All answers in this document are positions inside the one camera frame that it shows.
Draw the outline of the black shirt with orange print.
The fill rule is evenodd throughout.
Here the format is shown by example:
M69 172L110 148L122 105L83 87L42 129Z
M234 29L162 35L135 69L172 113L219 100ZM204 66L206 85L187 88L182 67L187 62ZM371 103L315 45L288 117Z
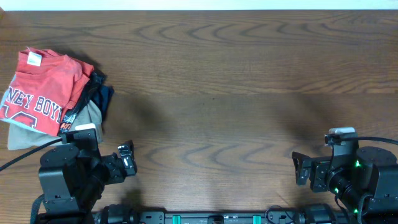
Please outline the black shirt with orange print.
M101 72L92 72L90 75L90 80L84 86L83 91L72 109L67 109L65 115L63 116L62 122L59 127L58 134L67 133L71 131L72 123L77 117L78 113L91 101L93 93L103 85L106 76Z

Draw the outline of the beige folded shirt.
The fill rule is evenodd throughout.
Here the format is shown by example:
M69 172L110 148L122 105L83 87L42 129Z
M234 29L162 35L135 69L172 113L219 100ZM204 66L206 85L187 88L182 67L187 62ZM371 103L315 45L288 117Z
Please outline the beige folded shirt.
M90 101L77 115L72 123L71 131L76 130L77 126L93 123L97 128L101 126L102 114L100 109L93 101ZM31 131L16 124L10 124L7 141L7 148L10 151L30 148L32 146L41 146L50 141L59 139L59 137L51 136L37 131Z

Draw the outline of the navy blue folded garment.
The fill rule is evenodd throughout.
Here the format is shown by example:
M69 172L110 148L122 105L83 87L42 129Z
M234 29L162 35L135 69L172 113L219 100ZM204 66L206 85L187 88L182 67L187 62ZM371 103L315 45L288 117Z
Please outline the navy blue folded garment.
M114 94L111 86L101 85L92 95L91 101L98 107L101 112L102 120L106 119L107 110Z

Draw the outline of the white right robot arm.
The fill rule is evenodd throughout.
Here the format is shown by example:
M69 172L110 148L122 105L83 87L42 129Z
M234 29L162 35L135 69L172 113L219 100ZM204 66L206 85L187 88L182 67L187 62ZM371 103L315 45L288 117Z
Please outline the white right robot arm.
M380 147L345 149L340 155L311 158L293 152L297 185L310 182L315 193L330 192L340 207L311 205L294 223L397 223L397 158Z

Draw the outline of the light blue folded shirt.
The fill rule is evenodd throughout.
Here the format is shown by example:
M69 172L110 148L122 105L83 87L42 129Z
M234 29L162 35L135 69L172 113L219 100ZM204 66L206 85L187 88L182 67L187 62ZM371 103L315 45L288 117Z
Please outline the light blue folded shirt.
M33 84L14 75L1 100L1 121L44 134L42 116L44 97L35 95Z

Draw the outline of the orange red t-shirt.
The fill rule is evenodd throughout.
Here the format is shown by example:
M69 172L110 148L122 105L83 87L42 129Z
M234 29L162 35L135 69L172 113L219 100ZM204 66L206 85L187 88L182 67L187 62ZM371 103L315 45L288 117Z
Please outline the orange red t-shirt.
M18 53L15 74L33 84L44 97L43 132L56 136L67 109L76 105L94 66L50 49L28 48Z

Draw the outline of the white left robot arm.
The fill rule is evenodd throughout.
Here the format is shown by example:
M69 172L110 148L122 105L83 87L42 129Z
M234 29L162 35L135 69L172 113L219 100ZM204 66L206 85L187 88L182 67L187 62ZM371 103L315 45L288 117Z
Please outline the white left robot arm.
M124 205L108 205L94 212L106 185L119 184L137 174L134 145L126 141L118 153L101 156L91 143L57 146L40 158L43 194L32 204L30 222L139 223L139 216Z

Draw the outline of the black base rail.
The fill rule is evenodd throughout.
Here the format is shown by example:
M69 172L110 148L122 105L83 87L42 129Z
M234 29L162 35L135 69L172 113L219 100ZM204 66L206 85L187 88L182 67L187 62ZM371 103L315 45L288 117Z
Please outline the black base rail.
M130 224L341 224L348 223L343 212L327 204L303 208L278 205L256 212L136 212L124 205L110 205L93 214L93 223Z

